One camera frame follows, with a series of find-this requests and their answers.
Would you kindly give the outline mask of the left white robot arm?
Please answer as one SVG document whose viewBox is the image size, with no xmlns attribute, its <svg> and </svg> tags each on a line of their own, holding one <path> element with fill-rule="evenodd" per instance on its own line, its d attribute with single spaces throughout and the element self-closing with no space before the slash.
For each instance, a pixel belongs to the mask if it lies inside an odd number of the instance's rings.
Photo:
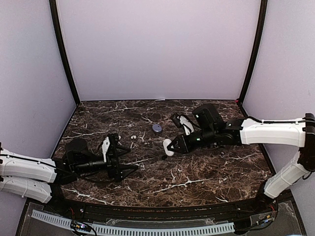
<svg viewBox="0 0 315 236">
<path fill-rule="evenodd" d="M 120 163 L 120 157 L 130 148 L 120 145 L 117 133 L 107 135 L 99 145 L 99 155 L 89 151 L 87 141 L 75 138 L 65 145 L 61 159 L 40 159 L 0 150 L 0 189 L 50 206 L 58 214 L 69 211 L 69 202 L 62 198 L 62 185 L 79 179 L 95 184 L 107 184 L 90 177 L 106 172 L 109 182 L 121 182 L 138 170 L 138 166 Z"/>
</svg>

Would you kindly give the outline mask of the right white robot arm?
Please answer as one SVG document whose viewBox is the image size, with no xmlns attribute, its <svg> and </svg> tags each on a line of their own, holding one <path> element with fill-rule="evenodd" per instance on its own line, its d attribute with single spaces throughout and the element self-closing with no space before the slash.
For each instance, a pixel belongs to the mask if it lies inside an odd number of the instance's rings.
<svg viewBox="0 0 315 236">
<path fill-rule="evenodd" d="M 294 157 L 281 171 L 262 184 L 251 203 L 255 213 L 262 213 L 270 201 L 305 175 L 315 171 L 315 117 L 306 113 L 303 118 L 289 120 L 258 120 L 253 117 L 224 121 L 213 104 L 201 105 L 193 110 L 197 124 L 185 115 L 175 113 L 171 119 L 184 134 L 174 140 L 165 139 L 166 156 L 187 154 L 209 145 L 274 144 L 298 148 Z"/>
</svg>

